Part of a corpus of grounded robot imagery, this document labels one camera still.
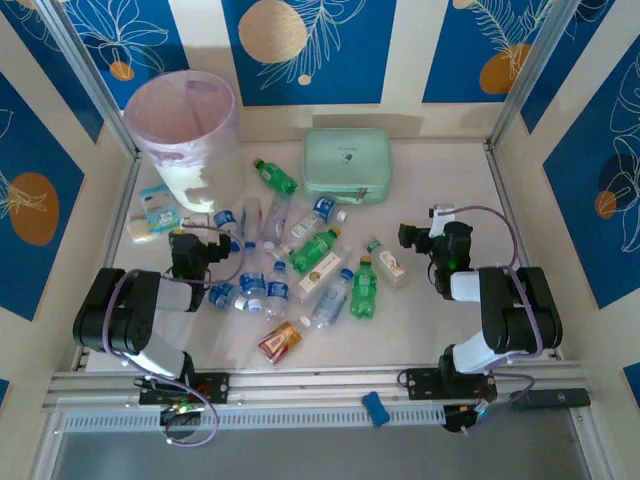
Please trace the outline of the blue-label bottle blue cap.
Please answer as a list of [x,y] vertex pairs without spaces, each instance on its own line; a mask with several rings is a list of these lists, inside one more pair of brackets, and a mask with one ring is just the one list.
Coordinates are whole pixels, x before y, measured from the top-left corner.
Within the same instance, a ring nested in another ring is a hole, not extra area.
[[276,261],[266,279],[264,312],[267,321],[283,318],[289,307],[289,277],[286,264]]
[[230,235],[231,251],[239,252],[242,246],[242,234],[239,223],[231,210],[220,210],[213,216],[214,224],[217,228]]

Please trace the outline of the blue-label bottle white cap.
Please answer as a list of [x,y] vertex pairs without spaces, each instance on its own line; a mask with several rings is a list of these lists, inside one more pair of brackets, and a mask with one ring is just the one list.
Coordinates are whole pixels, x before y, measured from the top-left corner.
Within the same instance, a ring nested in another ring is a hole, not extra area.
[[229,282],[212,286],[208,300],[222,310],[244,311],[247,304],[247,298],[242,295],[240,287]]
[[312,213],[326,224],[343,224],[348,216],[347,212],[341,210],[334,200],[325,196],[317,199],[312,208]]
[[239,277],[242,296],[246,299],[246,309],[249,312],[260,312],[266,297],[266,282],[264,274],[255,269],[244,271]]

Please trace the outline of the clear bottle orange white label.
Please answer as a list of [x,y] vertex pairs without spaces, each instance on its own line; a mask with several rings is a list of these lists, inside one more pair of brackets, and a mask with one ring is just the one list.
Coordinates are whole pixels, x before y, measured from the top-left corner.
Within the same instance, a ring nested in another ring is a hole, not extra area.
[[364,246],[374,266],[382,272],[388,282],[394,287],[400,287],[407,278],[407,272],[394,253],[375,236],[366,239]]

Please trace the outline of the clear bottle red blue label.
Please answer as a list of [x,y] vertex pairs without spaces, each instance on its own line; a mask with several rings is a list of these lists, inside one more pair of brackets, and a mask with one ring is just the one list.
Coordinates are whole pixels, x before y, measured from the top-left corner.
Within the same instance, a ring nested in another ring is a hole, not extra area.
[[252,243],[258,249],[262,233],[262,208],[257,197],[247,197],[244,200],[241,229],[244,241]]

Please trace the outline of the green bottle yellow cap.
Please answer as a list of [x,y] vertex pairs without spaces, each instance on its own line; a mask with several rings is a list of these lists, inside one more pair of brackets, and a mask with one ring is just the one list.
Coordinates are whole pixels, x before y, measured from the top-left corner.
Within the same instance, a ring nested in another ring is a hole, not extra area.
[[258,171],[260,178],[272,190],[287,195],[295,193],[297,182],[275,163],[256,158],[253,161],[253,166]]
[[370,256],[360,258],[353,278],[350,312],[357,319],[372,319],[376,310],[377,276]]
[[306,275],[331,251],[340,235],[341,229],[337,226],[329,228],[326,232],[315,234],[289,255],[289,262],[293,269],[300,275]]

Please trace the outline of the clear bottle green white label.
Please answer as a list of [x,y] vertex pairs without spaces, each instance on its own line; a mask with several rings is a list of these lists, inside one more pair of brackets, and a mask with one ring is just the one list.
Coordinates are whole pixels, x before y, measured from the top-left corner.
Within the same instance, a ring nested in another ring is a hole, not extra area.
[[322,218],[314,212],[301,217],[289,230],[286,241],[281,244],[281,250],[286,255],[298,250],[316,234],[322,224]]

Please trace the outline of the bottle orange red label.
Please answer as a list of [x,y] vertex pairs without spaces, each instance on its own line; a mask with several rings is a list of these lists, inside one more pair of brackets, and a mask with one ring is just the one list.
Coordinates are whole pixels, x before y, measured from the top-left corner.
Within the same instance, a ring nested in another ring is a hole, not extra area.
[[302,341],[303,332],[310,326],[306,316],[284,321],[258,343],[258,348],[271,364],[277,364]]

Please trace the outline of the square bottle beige label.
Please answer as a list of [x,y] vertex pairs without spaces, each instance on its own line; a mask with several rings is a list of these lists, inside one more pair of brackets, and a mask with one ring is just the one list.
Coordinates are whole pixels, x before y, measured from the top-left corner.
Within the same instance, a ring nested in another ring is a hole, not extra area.
[[304,303],[319,293],[334,275],[338,274],[353,253],[350,245],[338,245],[315,267],[305,274],[293,287],[293,296],[298,303]]

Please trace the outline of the yellow sponge in wrapper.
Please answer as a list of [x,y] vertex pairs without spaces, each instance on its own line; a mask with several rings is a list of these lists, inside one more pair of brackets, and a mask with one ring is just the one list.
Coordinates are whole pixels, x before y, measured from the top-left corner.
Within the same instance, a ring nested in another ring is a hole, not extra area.
[[159,237],[157,232],[152,232],[144,213],[136,213],[129,216],[126,229],[133,244],[144,244]]

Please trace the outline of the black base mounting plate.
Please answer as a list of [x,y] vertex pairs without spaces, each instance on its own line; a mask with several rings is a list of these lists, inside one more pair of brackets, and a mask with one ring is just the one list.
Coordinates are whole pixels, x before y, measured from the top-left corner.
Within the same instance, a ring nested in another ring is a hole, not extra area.
[[[229,393],[229,378],[227,373],[221,372],[194,373],[188,378],[188,384],[212,404],[226,404]],[[133,380],[133,385],[140,390],[140,405],[168,405],[183,400],[187,400],[191,404],[199,402],[194,395],[157,380],[136,377]]]
[[482,374],[442,373],[436,368],[404,371],[410,400],[488,400],[497,398],[494,378]]

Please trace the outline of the mint green zip pouch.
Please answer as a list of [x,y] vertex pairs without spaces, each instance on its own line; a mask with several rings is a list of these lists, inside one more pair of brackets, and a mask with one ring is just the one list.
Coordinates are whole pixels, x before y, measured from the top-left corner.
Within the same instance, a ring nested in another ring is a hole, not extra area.
[[307,195],[341,204],[378,204],[393,180],[388,133],[375,128],[313,128],[303,139],[302,184]]

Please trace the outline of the control circuit board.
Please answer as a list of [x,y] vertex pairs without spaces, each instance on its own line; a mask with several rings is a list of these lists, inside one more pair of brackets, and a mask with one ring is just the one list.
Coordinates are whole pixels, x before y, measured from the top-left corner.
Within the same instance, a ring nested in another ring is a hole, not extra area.
[[160,426],[168,429],[199,426],[204,410],[202,404],[186,400],[173,403],[160,413]]
[[490,403],[481,401],[477,405],[445,405],[445,423],[443,428],[450,433],[468,434],[468,430],[473,427],[481,418]]

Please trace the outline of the small blue bone-shaped object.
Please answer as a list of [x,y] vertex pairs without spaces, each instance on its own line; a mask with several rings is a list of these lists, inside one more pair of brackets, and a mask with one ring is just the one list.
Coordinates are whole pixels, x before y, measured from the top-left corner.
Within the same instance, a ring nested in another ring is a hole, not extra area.
[[390,421],[390,414],[382,404],[377,392],[371,391],[370,393],[364,395],[361,402],[364,408],[367,410],[372,424],[376,428],[380,428]]

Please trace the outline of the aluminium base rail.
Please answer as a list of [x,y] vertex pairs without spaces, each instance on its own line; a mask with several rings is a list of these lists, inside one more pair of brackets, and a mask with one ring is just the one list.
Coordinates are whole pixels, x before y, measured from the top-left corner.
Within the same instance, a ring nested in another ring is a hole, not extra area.
[[[410,402],[397,381],[401,366],[362,368],[301,368],[231,370],[224,408],[285,408],[359,406],[361,397],[375,391],[385,404]],[[497,370],[499,399],[524,389],[526,375],[537,389],[587,388],[588,381],[576,361],[529,361]],[[59,372],[53,375],[42,401],[45,412],[97,412],[139,409],[132,370]]]

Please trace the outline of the aluminium frame post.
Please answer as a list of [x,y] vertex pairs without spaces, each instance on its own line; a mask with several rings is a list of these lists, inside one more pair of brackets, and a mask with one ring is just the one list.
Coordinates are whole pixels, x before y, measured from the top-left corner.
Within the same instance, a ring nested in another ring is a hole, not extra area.
[[34,0],[37,10],[62,54],[102,116],[116,142],[134,162],[139,149],[132,140],[107,84],[58,0]]
[[555,0],[551,5],[549,16],[541,26],[524,66],[506,97],[500,115],[486,138],[485,150],[488,153],[496,151],[520,114],[522,106],[531,94],[580,1]]

